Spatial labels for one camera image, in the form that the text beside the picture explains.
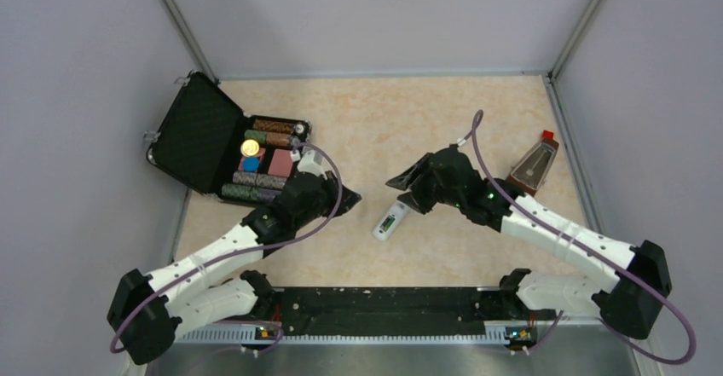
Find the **white remote control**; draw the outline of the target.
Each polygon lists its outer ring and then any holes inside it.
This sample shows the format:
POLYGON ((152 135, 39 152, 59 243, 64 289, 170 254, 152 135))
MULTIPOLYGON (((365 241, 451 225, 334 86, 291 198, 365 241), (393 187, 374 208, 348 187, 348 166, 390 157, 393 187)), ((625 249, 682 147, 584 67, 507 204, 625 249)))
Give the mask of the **white remote control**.
POLYGON ((396 231, 410 208, 400 201, 395 201, 385 215, 372 230, 372 236, 379 241, 387 241, 396 231))

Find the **green AA battery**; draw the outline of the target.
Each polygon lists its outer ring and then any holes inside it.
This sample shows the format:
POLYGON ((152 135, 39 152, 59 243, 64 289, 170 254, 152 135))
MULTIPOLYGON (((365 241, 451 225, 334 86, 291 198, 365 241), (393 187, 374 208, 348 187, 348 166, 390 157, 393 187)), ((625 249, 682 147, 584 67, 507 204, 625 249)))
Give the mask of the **green AA battery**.
POLYGON ((383 222, 379 225, 379 232, 381 234, 386 233, 395 223, 396 217, 393 215, 388 215, 383 222))

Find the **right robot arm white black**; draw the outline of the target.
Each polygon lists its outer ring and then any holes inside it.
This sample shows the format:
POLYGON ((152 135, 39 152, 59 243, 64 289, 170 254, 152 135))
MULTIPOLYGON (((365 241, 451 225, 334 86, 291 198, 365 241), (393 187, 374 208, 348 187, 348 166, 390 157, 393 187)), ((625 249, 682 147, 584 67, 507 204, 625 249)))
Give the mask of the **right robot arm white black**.
POLYGON ((618 333, 647 338, 672 281, 664 250, 649 240, 639 246, 613 240, 560 216, 532 195, 500 178, 487 178, 452 145, 426 153, 386 182, 398 200, 420 214, 437 204, 456 207, 469 221, 530 244, 579 269, 579 276, 513 272, 515 284, 500 295, 511 318, 554 309, 594 315, 618 333))

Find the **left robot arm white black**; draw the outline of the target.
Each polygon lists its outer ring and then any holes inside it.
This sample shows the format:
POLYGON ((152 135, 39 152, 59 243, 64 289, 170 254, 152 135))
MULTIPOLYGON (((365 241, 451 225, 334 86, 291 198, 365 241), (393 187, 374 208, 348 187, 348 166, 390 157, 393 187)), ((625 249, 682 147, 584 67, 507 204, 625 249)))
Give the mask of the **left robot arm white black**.
POLYGON ((316 219, 329 224, 361 201, 327 171, 299 172, 271 202, 260 205, 210 245, 163 268, 124 274, 113 294, 107 323, 113 329, 109 350, 127 353, 136 365, 160 357, 182 331, 199 322, 191 318, 194 300, 241 267, 275 250, 304 240, 299 232, 316 219))

